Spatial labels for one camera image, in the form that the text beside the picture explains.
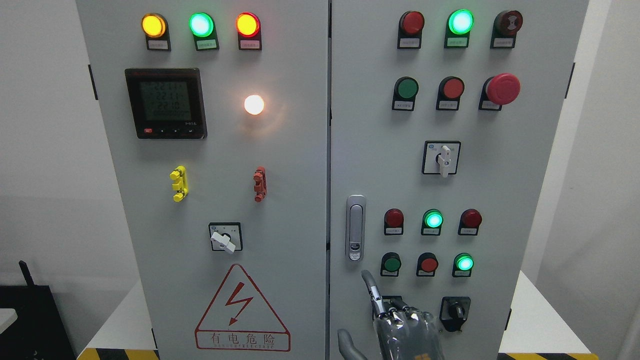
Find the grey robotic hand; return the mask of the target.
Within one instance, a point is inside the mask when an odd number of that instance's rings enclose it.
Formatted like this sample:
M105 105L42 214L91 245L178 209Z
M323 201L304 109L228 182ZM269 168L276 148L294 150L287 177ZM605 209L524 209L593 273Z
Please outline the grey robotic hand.
M373 326L384 360L443 360L434 316L407 305L400 297L384 302L370 271L361 271L374 312Z

